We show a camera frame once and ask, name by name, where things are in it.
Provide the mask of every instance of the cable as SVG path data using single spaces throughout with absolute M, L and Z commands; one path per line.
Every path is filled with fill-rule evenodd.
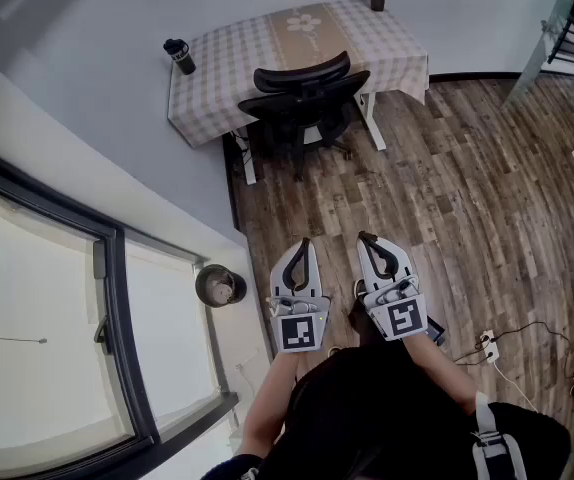
M 556 331 L 552 331 L 549 328 L 549 325 L 547 325 L 547 322 L 543 322 L 542 320 L 534 320 L 533 322 L 528 323 L 527 325 L 523 325 L 522 327 L 520 327 L 519 329 L 512 329 L 510 331 L 503 331 L 501 332 L 498 336 L 496 336 L 495 338 L 493 338 L 489 343 L 496 343 L 500 338 L 502 338 L 503 336 L 506 336 L 507 334 L 512 334 L 512 333 L 516 333 L 516 332 L 520 332 L 524 329 L 527 329 L 527 327 L 531 327 L 534 324 L 541 324 L 544 325 L 545 328 L 547 329 L 547 332 L 549 332 L 549 334 L 552 334 L 554 336 L 560 336 L 561 338 L 563 338 L 566 342 L 567 342 L 567 352 L 565 353 L 565 360 L 563 362 L 563 375 L 566 379 L 573 379 L 574 376 L 573 375 L 567 375 L 567 360 L 569 359 L 569 353 L 571 352 L 571 341 L 569 341 L 569 338 L 567 336 L 565 336 L 562 333 L 556 332 Z M 479 341 L 478 343 L 476 343 L 476 345 L 474 345 L 474 348 L 476 350 L 474 350 L 473 352 L 469 352 L 468 354 L 465 354 L 463 356 L 460 356 L 458 359 L 454 359 L 454 362 L 458 365 L 462 365 L 462 366 L 476 366 L 480 363 L 482 363 L 485 359 L 487 359 L 487 357 L 485 357 L 483 359 L 483 361 L 479 361 L 478 363 L 458 363 L 458 361 L 460 361 L 461 359 L 464 359 L 465 357 L 469 357 L 472 356 L 474 354 L 477 354 L 478 352 L 482 352 L 483 350 L 485 350 L 485 348 L 487 347 L 487 345 L 489 345 L 489 343 L 487 343 L 484 347 L 482 346 L 482 342 Z
M 247 378 L 247 376 L 243 373 L 243 365 L 242 365 L 242 364 L 237 364 L 237 365 L 236 365 L 236 370 L 238 370 L 238 373 L 240 373 L 240 375 L 242 376 L 242 378 L 247 381 L 247 384 L 249 384 L 249 387 L 251 388 L 251 397 L 254 398 L 254 397 L 256 396 L 256 390 L 254 389 L 253 384 L 249 381 L 249 379 Z
M 567 336 L 565 336 L 564 334 L 561 334 L 559 332 L 556 331 L 552 331 L 549 328 L 549 325 L 547 325 L 547 322 L 543 322 L 542 320 L 534 320 L 533 322 L 528 323 L 527 325 L 523 325 L 521 328 L 519 329 L 514 329 L 511 331 L 504 331 L 501 332 L 498 336 L 496 336 L 493 340 L 491 340 L 492 343 L 495 343 L 496 341 L 498 341 L 500 338 L 502 338 L 503 336 L 507 335 L 507 334 L 512 334 L 515 332 L 520 332 L 523 329 L 527 329 L 527 327 L 531 327 L 534 324 L 541 324 L 545 326 L 545 329 L 547 329 L 547 332 L 549 334 L 552 334 L 554 336 L 560 336 L 562 339 L 564 339 L 567 342 L 567 352 L 565 353 L 565 361 L 563 362 L 563 376 L 566 379 L 573 379 L 574 376 L 573 375 L 567 375 L 567 360 L 569 359 L 569 353 L 571 352 L 571 341 L 569 341 L 569 338 Z
M 536 411 L 536 412 L 538 412 L 538 413 L 540 412 L 538 409 L 536 409 L 536 408 L 534 407 L 534 404 L 531 403 L 531 400 L 530 400 L 529 398 L 527 398 L 527 395 L 525 395 L 525 393 L 523 393 L 523 390 L 518 387 L 518 384 L 516 384 L 513 380 L 510 380 L 510 379 L 508 379 L 507 377 L 505 377 L 505 374 L 504 374 L 503 372 L 501 372 L 500 369 L 498 368 L 498 365 L 496 364 L 496 361 L 494 361 L 494 368 L 496 368 L 496 371 L 497 371 L 498 373 L 500 373 L 500 376 L 501 376 L 503 379 L 505 379 L 507 382 L 513 384 L 513 385 L 516 387 L 516 389 L 518 390 L 518 392 L 519 392 L 521 395 L 523 395 L 523 398 L 524 398 L 525 400 L 527 400 L 527 402 L 529 403 L 529 405 L 531 405 L 531 408 L 532 408 L 534 411 Z
M 249 139 L 248 139 L 248 138 L 242 137 L 242 136 L 238 135 L 238 134 L 237 134 L 236 132 L 234 132 L 234 131 L 231 131 L 231 132 L 229 132 L 229 133 L 231 133 L 231 134 L 234 136 L 235 139 L 240 139 L 240 140 L 242 140 L 245 144 L 248 144 L 248 143 L 249 143 Z M 247 160 L 245 160 L 244 158 L 245 158 L 245 155 L 246 155 L 247 153 L 249 153 L 249 156 L 247 157 Z M 241 156 L 243 157 L 243 167 L 244 167 L 245 165 L 247 165 L 247 162 L 249 162 L 249 161 L 251 160 L 251 158 L 252 158 L 252 157 L 251 157 L 251 152 L 249 151 L 249 145 L 248 145 L 245 149 L 240 148 L 240 154 L 241 154 Z
M 454 363 L 457 363 L 458 361 L 460 361 L 461 359 L 465 359 L 466 357 L 473 356 L 474 354 L 478 354 L 478 352 L 482 352 L 483 350 L 485 350 L 485 349 L 487 348 L 487 345 L 485 345 L 485 346 L 483 347 L 483 342 L 482 342 L 482 341 L 478 341 L 478 343 L 476 343 L 476 344 L 474 345 L 474 348 L 475 348 L 476 350 L 474 350 L 473 352 L 469 352 L 468 354 L 465 354 L 465 355 L 463 355 L 463 356 L 460 356 L 458 359 L 454 359 L 454 360 L 453 360 Z
M 489 356 L 483 357 L 483 358 L 482 358 L 480 361 L 478 361 L 477 363 L 456 363 L 456 366 L 477 366 L 477 365 L 479 365 L 480 363 L 482 363 L 483 361 L 486 361 L 487 358 L 490 357 L 490 356 L 491 356 L 491 354 L 489 354 Z
M 47 343 L 47 339 L 46 339 L 46 338 L 41 338 L 41 339 L 39 339 L 39 340 L 23 340 L 23 339 L 20 339 L 20 338 L 0 338 L 0 340 L 4 340 L 4 341 L 30 341 L 30 342 L 33 342 L 33 343 L 40 343 L 40 344 Z

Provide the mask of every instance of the black shirt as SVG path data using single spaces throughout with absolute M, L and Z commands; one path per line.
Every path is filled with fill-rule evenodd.
M 498 431 L 511 434 L 527 477 L 559 478 L 570 453 L 567 430 L 548 416 L 490 405 Z M 411 360 L 388 342 L 344 349 L 296 385 L 285 433 L 269 455 L 234 457 L 203 480 L 477 478 L 475 415 L 466 416 Z

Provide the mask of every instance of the person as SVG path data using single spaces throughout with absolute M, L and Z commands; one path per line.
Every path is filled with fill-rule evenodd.
M 333 354 L 293 391 L 301 355 L 276 356 L 240 449 L 203 480 L 478 478 L 473 379 L 424 333 L 385 341 L 360 300 L 349 320 L 360 346 Z M 560 478 L 568 431 L 511 404 L 489 407 L 517 441 L 527 478 Z

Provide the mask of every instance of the wooden floor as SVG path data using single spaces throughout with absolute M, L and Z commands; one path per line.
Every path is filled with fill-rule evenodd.
M 447 329 L 451 357 L 473 350 L 485 329 L 498 335 L 534 320 L 568 336 L 566 374 L 565 341 L 540 325 L 499 341 L 498 366 L 570 430 L 574 454 L 565 378 L 574 370 L 574 78 L 541 75 L 520 104 L 501 110 L 512 84 L 431 84 L 426 106 L 380 93 L 374 116 L 385 151 L 356 120 L 343 136 L 352 161 L 332 150 L 309 154 L 305 180 L 295 183 L 287 160 L 256 159 L 261 179 L 253 186 L 236 179 L 234 194 L 261 300 L 282 253 L 312 239 L 333 298 L 325 351 L 357 344 L 345 316 L 361 276 L 360 230 L 407 251 L 430 315 Z M 303 367 L 324 354 L 309 354 Z M 466 368 L 492 399 L 526 407 L 491 366 Z

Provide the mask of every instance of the power cord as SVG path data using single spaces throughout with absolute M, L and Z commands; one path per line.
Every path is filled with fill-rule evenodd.
M 243 159 L 245 158 L 245 155 L 247 155 L 247 153 L 249 153 L 249 155 L 247 156 L 247 159 L 244 159 L 244 160 L 243 160 L 243 167 L 244 167 L 245 165 L 247 165 L 247 162 L 249 162 L 249 161 L 251 160 L 251 152 L 250 152 L 250 149 L 249 149 L 249 139 L 247 139 L 247 138 L 245 138 L 245 137 L 243 137 L 243 136 L 241 136 L 241 135 L 238 135 L 238 134 L 237 134 L 236 132 L 234 132 L 234 131 L 231 131 L 231 132 L 229 132 L 229 133 L 231 133 L 235 139 L 240 139 L 240 140 L 242 140 L 245 144 L 247 144 L 247 147 L 246 147 L 245 149 L 240 148 L 240 153 L 241 153 L 241 155 L 243 156 Z
M 518 384 L 516 384 L 513 380 L 510 380 L 510 379 L 508 379 L 507 377 L 505 377 L 505 374 L 500 371 L 500 368 L 498 368 L 498 365 L 496 364 L 496 361 L 494 361 L 494 368 L 496 368 L 496 371 L 497 371 L 498 373 L 500 373 L 500 376 L 501 376 L 503 379 L 505 379 L 505 380 L 506 380 L 507 382 L 509 382 L 510 384 L 513 384 L 513 385 L 514 385 L 514 387 L 518 390 L 518 392 L 519 392 L 521 395 L 523 395 L 523 398 L 524 398 L 525 400 L 527 400 L 527 403 L 528 403 L 529 405 L 531 405 L 531 408 L 532 408 L 534 411 L 540 412 L 538 409 L 536 409 L 536 408 L 534 407 L 534 404 L 531 403 L 531 400 L 530 400 L 529 398 L 527 398 L 527 395 L 526 395 L 525 393 L 523 393 L 523 390 L 518 387 Z
M 458 363 L 458 361 L 460 361 L 461 359 L 464 359 L 465 357 L 469 357 L 471 355 L 477 354 L 479 352 L 482 352 L 483 350 L 485 350 L 485 348 L 487 348 L 491 343 L 496 343 L 500 338 L 502 338 L 503 336 L 507 336 L 508 334 L 512 334 L 512 333 L 516 333 L 516 332 L 521 332 L 524 329 L 527 329 L 527 327 L 530 327 L 532 325 L 535 324 L 540 324 L 540 325 L 544 325 L 545 329 L 547 329 L 547 332 L 549 334 L 551 334 L 552 336 L 559 336 L 561 338 L 563 338 L 566 342 L 567 342 L 567 352 L 565 353 L 565 361 L 563 362 L 563 375 L 565 376 L 565 378 L 567 379 L 571 379 L 573 378 L 573 376 L 568 376 L 567 375 L 567 360 L 569 359 L 569 352 L 571 351 L 571 341 L 569 341 L 569 338 L 567 336 L 565 336 L 564 334 L 561 334 L 559 332 L 556 331 L 552 331 L 549 328 L 549 325 L 547 325 L 547 322 L 543 322 L 542 320 L 534 320 L 533 322 L 528 323 L 527 325 L 523 325 L 522 327 L 518 328 L 518 329 L 512 329 L 510 331 L 504 331 L 501 332 L 498 336 L 492 338 L 491 340 L 488 340 L 488 343 L 483 344 L 483 341 L 478 341 L 478 343 L 476 343 L 476 345 L 474 345 L 474 348 L 476 350 L 474 350 L 473 352 L 469 352 L 467 354 L 465 354 L 464 356 L 459 357 L 458 359 L 456 359 L 454 362 L 459 365 L 459 366 L 476 366 L 479 365 L 480 363 L 482 363 L 483 361 L 486 361 L 489 357 L 492 356 L 492 353 L 490 352 L 489 354 L 486 354 L 485 357 L 483 357 L 479 362 L 477 363 Z M 494 363 L 494 368 L 496 368 L 496 371 L 500 374 L 500 376 L 505 379 L 507 382 L 509 382 L 510 384 L 513 384 L 514 387 L 518 390 L 518 392 L 523 396 L 523 398 L 525 400 L 527 400 L 527 403 L 531 406 L 531 408 L 536 411 L 539 412 L 538 409 L 536 409 L 536 407 L 534 406 L 534 404 L 531 403 L 531 400 L 529 398 L 527 398 L 527 395 L 525 395 L 525 393 L 523 393 L 522 389 L 520 389 L 518 387 L 518 384 L 516 384 L 513 380 L 507 378 L 507 376 L 500 371 L 500 368 L 498 368 L 498 365 L 496 364 L 496 361 L 493 362 Z
M 566 342 L 567 342 L 567 352 L 565 353 L 565 360 L 563 362 L 563 375 L 565 376 L 566 379 L 573 379 L 573 375 L 567 375 L 567 360 L 569 359 L 569 353 L 571 352 L 571 341 L 569 341 L 569 338 L 567 336 L 565 336 L 562 333 L 556 332 L 556 331 L 552 331 L 549 328 L 549 325 L 547 325 L 547 322 L 543 322 L 542 320 L 534 320 L 533 322 L 528 323 L 527 325 L 523 325 L 522 327 L 518 328 L 518 329 L 512 329 L 510 331 L 504 331 L 501 332 L 498 336 L 492 338 L 490 340 L 489 343 L 496 343 L 500 338 L 502 338 L 503 336 L 507 336 L 508 334 L 512 334 L 512 333 L 516 333 L 516 332 L 521 332 L 524 329 L 527 329 L 527 327 L 531 327 L 532 325 L 535 324 L 540 324 L 540 325 L 544 325 L 545 329 L 547 329 L 547 332 L 553 336 L 559 336 L 561 338 L 563 338 Z M 474 345 L 474 348 L 476 350 L 474 350 L 473 352 L 469 352 L 463 356 L 460 356 L 458 359 L 455 359 L 454 362 L 456 364 L 458 364 L 459 366 L 476 366 L 480 363 L 482 363 L 485 359 L 487 359 L 487 357 L 489 357 L 488 355 L 485 356 L 485 358 L 483 359 L 483 361 L 480 361 L 478 363 L 458 363 L 458 361 L 460 361 L 461 359 L 464 359 L 465 357 L 469 357 L 472 356 L 474 354 L 477 354 L 478 352 L 482 352 L 483 350 L 485 350 L 485 348 L 487 348 L 487 345 L 489 345 L 489 343 L 483 345 L 482 341 L 478 341 L 478 343 L 476 343 L 476 345 Z
M 251 388 L 251 397 L 253 399 L 256 396 L 256 390 L 254 389 L 254 385 L 249 381 L 249 379 L 247 378 L 247 376 L 243 372 L 243 365 L 237 364 L 236 370 L 238 370 L 238 373 L 240 373 L 241 377 L 247 381 L 247 384 L 249 384 L 249 387 Z

